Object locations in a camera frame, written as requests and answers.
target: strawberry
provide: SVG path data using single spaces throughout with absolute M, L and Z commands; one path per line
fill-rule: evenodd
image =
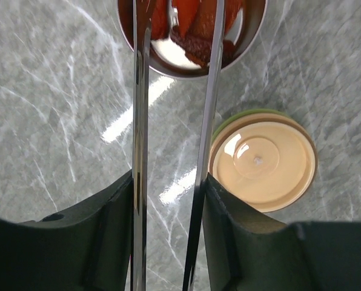
M 225 34 L 236 20 L 242 7 L 242 0 L 225 0 Z M 216 20 L 217 0 L 202 0 L 190 33 L 205 39 L 212 39 Z
M 175 0 L 178 10 L 179 33 L 185 37 L 198 12 L 199 0 Z
M 168 35 L 167 4 L 167 0 L 156 0 L 155 9 L 152 14 L 152 40 L 163 39 Z

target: white vein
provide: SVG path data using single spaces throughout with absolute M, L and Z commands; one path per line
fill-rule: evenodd
M 181 162 L 184 160 L 185 153 L 186 153 L 186 155 L 190 154 L 190 148 L 187 146 L 187 144 L 188 144 L 188 140 L 186 139 L 186 140 L 183 141 L 181 151 L 177 155 L 178 163 L 177 163 L 176 169 L 174 171 L 174 179 L 176 179 L 178 177 L 178 175 L 179 175 L 179 169 L 180 169 L 180 167 L 182 165 Z
M 353 209 L 353 201 L 351 199 L 351 195 L 350 192 L 347 192 L 348 196 L 349 196 L 349 203 L 350 203 L 350 219 L 354 220 L 354 209 Z
M 65 143 L 66 143 L 66 152 L 67 152 L 67 159 L 68 159 L 68 166 L 69 166 L 69 169 L 70 169 L 70 174 L 71 174 L 71 179 L 73 180 L 73 182 L 76 182 L 76 175 L 75 175 L 75 172 L 74 172 L 74 169 L 73 169 L 73 164 L 72 164 L 72 160 L 71 160 L 71 154 L 70 154 L 70 140 L 69 140 L 69 137 L 68 137 L 68 133 L 66 131 L 66 128 L 65 128 L 65 124 L 63 122 L 63 120 L 61 120 L 61 127 L 62 127 L 62 130 L 64 131 L 64 138 L 65 138 Z
M 70 96 L 71 95 L 57 87 L 55 87 L 53 84 L 49 83 L 48 81 L 46 80 L 43 80 L 42 78 L 38 77 L 37 75 L 35 75 L 33 72 L 29 71 L 26 67 L 24 67 L 24 65 L 22 63 L 21 64 L 21 67 L 22 67 L 22 70 L 25 71 L 26 73 L 28 73 L 30 76 L 32 76 L 34 78 L 35 81 L 37 82 L 43 82 L 45 84 L 47 84 L 49 86 L 50 89 L 52 89 L 54 92 L 56 93 L 62 93 L 62 94 L 65 94 L 67 96 Z
M 165 219 L 163 218 L 163 216 L 161 215 L 161 213 L 157 210 L 157 208 L 155 207 L 155 204 L 153 203 L 152 199 L 148 196 L 148 201 L 151 203 L 152 205 L 152 208 L 153 210 L 156 212 L 157 216 L 159 217 L 159 220 L 162 222 L 162 224 L 164 225 L 164 228 L 166 229 L 167 231 L 167 235 L 169 238 L 171 238 L 171 232 L 170 232 L 170 229 L 168 228 L 167 226 L 167 223 L 165 221 Z M 176 260 L 176 262 L 179 264 L 179 267 L 183 270 L 184 267 L 181 263 L 181 261 L 179 260 L 179 258 L 177 257 L 173 247 L 171 246 L 171 242 L 170 242 L 170 239 L 169 238 L 165 238 L 168 246 L 170 247 L 170 251 L 171 251 L 171 254 L 173 255 L 174 259 Z
M 122 60 L 122 56 L 119 56 L 118 50 L 121 48 L 121 45 L 118 44 L 116 41 L 114 41 L 114 38 L 112 37 L 111 34 L 109 34 L 108 32 L 106 32 L 99 24 L 98 22 L 96 22 L 90 15 L 89 13 L 87 13 L 83 8 L 81 8 L 80 6 L 77 6 L 73 3 L 71 3 L 68 0 L 64 0 L 68 5 L 70 5 L 72 8 L 74 8 L 75 10 L 77 10 L 79 12 L 79 14 L 81 14 L 87 21 L 89 21 L 92 26 L 97 30 L 97 32 L 99 32 L 111 45 L 111 50 L 112 50 L 112 57 L 114 60 L 114 64 L 116 66 L 116 74 L 118 77 L 118 81 L 121 84 L 124 84 L 124 76 L 122 74 L 122 67 L 121 67 L 121 62 L 120 60 Z
M 45 189 L 48 197 L 50 198 L 50 200 L 52 201 L 54 207 L 55 207 L 55 211 L 58 211 L 58 208 L 57 208 L 57 205 L 55 204 L 54 202 L 54 199 L 53 197 L 51 196 L 50 192 L 48 191 L 48 188 L 46 186 L 46 181 L 45 181 L 45 178 L 43 177 L 43 173 L 42 173 L 42 170 L 41 168 L 38 166 L 38 163 L 34 160 L 35 162 L 35 165 L 36 165 L 36 168 L 38 169 L 38 172 L 39 172 L 39 176 L 38 176 L 38 181 L 41 183 L 41 186 L 43 189 Z
M 150 271 L 152 274 L 154 274 L 155 276 L 157 276 L 160 280 L 162 280 L 163 282 L 166 282 L 167 284 L 174 286 L 175 288 L 181 290 L 180 287 L 178 287 L 177 285 L 174 285 L 173 283 L 167 281 L 165 278 L 163 278 L 162 276 L 160 276 L 158 273 L 156 273 L 154 270 L 151 270 L 150 268 L 147 268 L 148 271 Z
M 176 216 L 176 220 L 179 223 L 179 225 L 181 226 L 181 229 L 183 229 L 183 231 L 185 232 L 186 237 L 188 237 L 188 232 L 187 232 L 186 228 L 184 227 L 184 225 L 182 224 L 182 222 L 179 220 L 178 216 Z
M 129 169 L 132 169 L 132 165 L 131 165 L 131 163 L 130 163 L 130 160 L 127 159 L 127 153 L 125 152 L 124 147 L 119 143 L 118 140 L 116 140 L 116 142 L 119 144 L 119 147 L 120 147 L 120 149 L 122 150 L 122 152 L 123 152 L 123 154 L 124 154 L 124 159 L 125 159 L 125 162 L 126 162 L 127 165 L 128 165 L 128 168 L 129 168 Z
M 47 118 L 46 118 L 46 116 L 43 114 L 43 112 L 41 112 L 39 108 L 37 108 L 34 104 L 32 104 L 32 103 L 31 103 L 29 100 L 27 100 L 25 97 L 17 94 L 16 92 L 14 92 L 14 91 L 12 91 L 12 90 L 4 87 L 4 86 L 1 86 L 1 85 L 0 85 L 0 89 L 2 89 L 3 91 L 5 91 L 5 92 L 7 92 L 7 93 L 9 93 L 9 94 L 11 94 L 11 95 L 19 98 L 19 99 L 20 99 L 21 101 L 23 101 L 24 103 L 26 103 L 26 104 L 30 105 L 31 107 L 33 107 L 33 108 L 36 110 L 36 112 L 38 113 L 39 117 L 42 119 L 42 121 L 43 121 L 43 122 L 47 122 Z
M 284 2 L 282 16 L 280 17 L 279 23 L 276 26 L 277 28 L 276 28 L 276 30 L 274 32 L 273 37 L 272 37 L 271 47 L 269 49 L 269 52 L 267 53 L 267 64 L 268 64 L 268 62 L 270 61 L 270 58 L 271 58 L 271 52 L 272 52 L 272 48 L 273 48 L 273 45 L 274 45 L 274 42 L 275 42 L 277 32 L 279 31 L 280 26 L 282 25 L 282 23 L 283 23 L 284 19 L 286 18 L 288 12 L 291 10 L 293 2 L 294 2 L 294 0 L 285 0 L 285 2 Z

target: metal blade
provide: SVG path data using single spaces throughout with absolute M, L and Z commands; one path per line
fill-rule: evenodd
M 205 182 L 208 173 L 211 137 L 213 135 L 214 114 L 217 104 L 218 75 L 222 65 L 222 51 L 224 45 L 225 0 L 217 1 L 216 21 L 214 23 L 213 46 L 211 49 L 207 91 L 205 100 L 202 131 L 200 135 L 197 175 L 194 185 L 193 206 L 191 209 L 190 228 L 188 231 L 187 254 L 183 291 L 192 291 L 194 288 L 194 274 L 196 268 L 197 251 L 202 223 L 202 212 L 205 200 Z
M 156 0 L 134 0 L 133 231 L 131 290 L 146 289 L 148 75 L 151 17 Z

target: food in bowl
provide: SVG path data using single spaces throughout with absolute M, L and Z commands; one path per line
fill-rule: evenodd
M 152 17 L 152 40 L 158 41 L 170 37 L 175 44 L 185 51 L 188 60 L 198 66 L 207 67 L 213 42 L 217 1 L 172 0 L 171 6 L 177 10 L 178 23 L 168 29 L 170 26 L 167 13 L 168 1 L 156 1 Z M 225 0 L 225 35 L 232 28 L 242 9 L 242 0 Z M 232 61 L 234 52 L 233 42 L 224 40 L 223 66 Z

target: bowl rim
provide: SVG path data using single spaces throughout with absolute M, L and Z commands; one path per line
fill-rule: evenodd
M 122 29 L 122 25 L 121 25 L 121 21 L 120 21 L 120 11 L 119 11 L 119 1 L 120 0 L 116 0 L 116 13 L 117 13 L 117 16 L 118 16 L 118 24 L 119 24 L 119 27 L 121 29 L 121 32 L 122 32 L 122 36 L 124 37 L 124 41 L 127 43 L 127 45 L 129 46 L 129 48 L 132 50 L 133 52 L 133 47 L 131 46 L 131 44 L 128 42 L 128 39 L 127 39 L 127 36 L 125 35 L 125 32 L 124 32 L 124 29 Z M 264 19 L 265 19 L 265 16 L 267 14 L 267 9 L 268 9 L 268 0 L 265 0 L 265 6 L 264 6 L 264 11 L 263 11 L 263 15 L 261 17 L 261 20 L 260 20 L 260 24 L 259 24 L 259 27 L 257 28 L 256 30 L 256 33 L 254 34 L 251 42 L 249 43 L 249 45 L 247 46 L 247 48 L 237 57 L 237 59 L 235 59 L 233 62 L 231 62 L 230 64 L 228 64 L 226 67 L 224 67 L 223 69 L 221 69 L 221 73 L 225 73 L 227 70 L 229 70 L 230 68 L 232 68 L 232 66 L 234 66 L 235 64 L 237 64 L 240 59 L 243 58 L 243 56 L 249 51 L 249 49 L 252 47 L 253 43 L 255 42 L 256 38 L 258 37 L 259 33 L 260 33 L 260 30 L 261 30 L 261 27 L 264 23 Z M 163 73 L 161 72 L 160 70 L 154 68 L 151 66 L 150 64 L 150 69 L 162 76 L 166 76 L 166 77 L 169 77 L 169 78 L 173 78 L 173 79 L 177 79 L 177 80 L 201 80 L 201 79 L 205 79 L 207 78 L 208 76 L 208 73 L 206 75 L 203 75 L 203 76 L 191 76 L 191 77 L 182 77 L 182 76 L 173 76 L 171 74 L 167 74 L 167 73 Z

